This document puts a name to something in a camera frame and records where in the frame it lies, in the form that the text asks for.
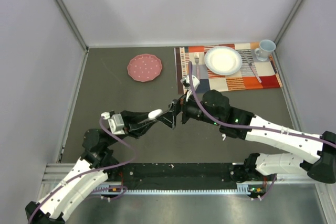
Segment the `white paper plate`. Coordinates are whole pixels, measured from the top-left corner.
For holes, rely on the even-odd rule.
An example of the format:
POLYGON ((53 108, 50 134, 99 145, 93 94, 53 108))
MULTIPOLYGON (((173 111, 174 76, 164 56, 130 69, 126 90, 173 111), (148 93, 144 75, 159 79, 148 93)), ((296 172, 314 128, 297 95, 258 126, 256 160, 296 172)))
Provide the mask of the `white paper plate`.
POLYGON ((204 56, 206 67, 221 76, 235 74, 242 67, 241 55, 226 46, 217 46, 207 51, 204 56))

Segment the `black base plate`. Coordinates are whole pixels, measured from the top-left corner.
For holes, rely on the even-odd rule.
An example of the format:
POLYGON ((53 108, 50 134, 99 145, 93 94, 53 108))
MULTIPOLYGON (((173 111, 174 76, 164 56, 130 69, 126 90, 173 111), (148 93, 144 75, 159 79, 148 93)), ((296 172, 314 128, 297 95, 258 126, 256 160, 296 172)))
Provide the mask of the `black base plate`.
POLYGON ((130 163, 107 181, 128 189, 233 189, 237 183, 262 183, 264 176, 232 163, 130 163))

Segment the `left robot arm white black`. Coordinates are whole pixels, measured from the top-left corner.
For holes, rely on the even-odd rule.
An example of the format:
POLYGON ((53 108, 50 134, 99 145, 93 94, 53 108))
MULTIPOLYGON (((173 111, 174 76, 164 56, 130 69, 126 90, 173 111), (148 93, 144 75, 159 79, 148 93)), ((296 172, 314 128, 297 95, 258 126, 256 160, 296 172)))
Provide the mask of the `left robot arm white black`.
POLYGON ((162 114, 161 109, 151 112, 122 111, 118 114, 103 112, 100 128, 85 133, 85 151, 70 172, 49 194, 26 206, 28 223, 65 223, 94 189, 107 180, 116 179, 119 168, 132 162, 118 162, 109 147, 119 142, 133 150, 124 137, 142 136, 162 114))

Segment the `pink handled knife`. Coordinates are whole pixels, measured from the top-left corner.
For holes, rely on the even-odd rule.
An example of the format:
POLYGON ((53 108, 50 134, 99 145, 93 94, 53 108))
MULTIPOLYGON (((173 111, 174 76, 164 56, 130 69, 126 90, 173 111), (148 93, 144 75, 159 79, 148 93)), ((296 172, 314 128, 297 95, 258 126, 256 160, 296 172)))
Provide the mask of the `pink handled knife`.
POLYGON ((261 80, 261 78, 259 77, 259 75, 258 75, 256 69, 254 68, 252 62, 251 62, 251 61, 249 60, 249 58, 245 55, 244 52, 242 52, 242 55, 244 56, 244 58, 245 58, 247 64, 249 65, 251 71, 253 72, 253 74, 254 74, 255 77, 257 78, 258 82, 259 82, 259 83, 262 83, 262 80, 261 80))

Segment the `light blue mug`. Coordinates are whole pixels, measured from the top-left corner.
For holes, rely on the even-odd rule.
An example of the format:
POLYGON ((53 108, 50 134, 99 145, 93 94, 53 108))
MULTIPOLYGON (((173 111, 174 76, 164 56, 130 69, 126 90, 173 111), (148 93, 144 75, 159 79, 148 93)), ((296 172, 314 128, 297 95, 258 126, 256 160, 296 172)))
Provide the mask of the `light blue mug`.
POLYGON ((259 43, 259 46, 254 50, 256 58, 259 61, 267 61, 268 57, 275 51, 276 44, 268 39, 264 39, 259 43))

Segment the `pink handled fork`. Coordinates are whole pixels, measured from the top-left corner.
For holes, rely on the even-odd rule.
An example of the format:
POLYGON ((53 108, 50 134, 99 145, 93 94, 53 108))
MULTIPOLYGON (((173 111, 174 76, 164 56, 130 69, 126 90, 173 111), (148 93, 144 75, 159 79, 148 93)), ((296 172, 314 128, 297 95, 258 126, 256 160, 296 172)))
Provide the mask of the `pink handled fork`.
POLYGON ((197 78, 198 80, 200 79, 200 53, 199 52, 195 52, 194 53, 194 61, 195 61, 195 64, 196 64, 196 74, 197 74, 197 78))

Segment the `aluminium frame rail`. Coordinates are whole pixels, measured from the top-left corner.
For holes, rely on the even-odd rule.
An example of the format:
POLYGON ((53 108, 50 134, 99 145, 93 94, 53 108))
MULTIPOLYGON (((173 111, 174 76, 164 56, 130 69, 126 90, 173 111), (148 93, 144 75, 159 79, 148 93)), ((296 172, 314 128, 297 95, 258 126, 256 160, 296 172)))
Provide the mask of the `aluminium frame rail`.
POLYGON ((66 175, 70 172, 71 168, 72 164, 62 164, 62 163, 47 164, 42 178, 42 182, 53 183, 60 181, 66 177, 66 175))

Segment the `pink polka dot plate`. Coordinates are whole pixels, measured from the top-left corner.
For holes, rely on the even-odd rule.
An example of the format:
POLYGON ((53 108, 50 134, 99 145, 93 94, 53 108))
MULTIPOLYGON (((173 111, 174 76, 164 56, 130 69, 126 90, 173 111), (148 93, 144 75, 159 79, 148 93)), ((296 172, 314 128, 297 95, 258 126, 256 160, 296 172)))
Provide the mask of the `pink polka dot plate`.
POLYGON ((157 78, 163 69, 161 60, 151 54, 141 54, 130 60, 128 75, 138 82, 149 82, 157 78))

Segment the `patchwork colourful placemat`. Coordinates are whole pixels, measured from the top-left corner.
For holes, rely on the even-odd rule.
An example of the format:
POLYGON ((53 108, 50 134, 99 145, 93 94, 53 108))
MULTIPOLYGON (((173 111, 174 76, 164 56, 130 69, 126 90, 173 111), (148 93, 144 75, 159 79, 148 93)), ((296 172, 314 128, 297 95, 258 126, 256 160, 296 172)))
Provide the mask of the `patchwork colourful placemat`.
POLYGON ((204 93, 215 89, 220 92, 237 90, 255 90, 281 88, 282 82, 278 69, 272 56, 267 61, 256 59, 254 50, 259 46, 258 42, 226 44, 226 47, 235 49, 242 56, 242 67, 230 76, 220 76, 206 67, 204 62, 205 54, 214 45, 210 46, 184 46, 174 48, 177 90, 183 94, 186 89, 181 83, 181 79, 188 73, 188 63, 194 62, 194 57, 199 56, 200 84, 197 93, 204 93), (253 64, 254 71, 249 67, 246 56, 253 64))

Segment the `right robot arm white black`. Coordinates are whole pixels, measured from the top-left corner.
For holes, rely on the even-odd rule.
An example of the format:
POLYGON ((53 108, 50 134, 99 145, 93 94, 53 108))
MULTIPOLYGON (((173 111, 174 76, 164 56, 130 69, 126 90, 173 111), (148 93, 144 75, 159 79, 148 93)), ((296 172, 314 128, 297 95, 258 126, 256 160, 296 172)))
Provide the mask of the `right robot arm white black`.
POLYGON ((198 101, 190 93, 174 100, 167 111, 156 111, 155 118, 175 128, 176 117, 196 119, 219 126, 223 137, 263 143, 283 154, 250 154, 244 161, 245 174, 252 180, 271 174, 307 174, 310 178, 335 183, 335 134, 309 134, 271 123, 230 106, 229 98, 216 90, 207 91, 198 101))

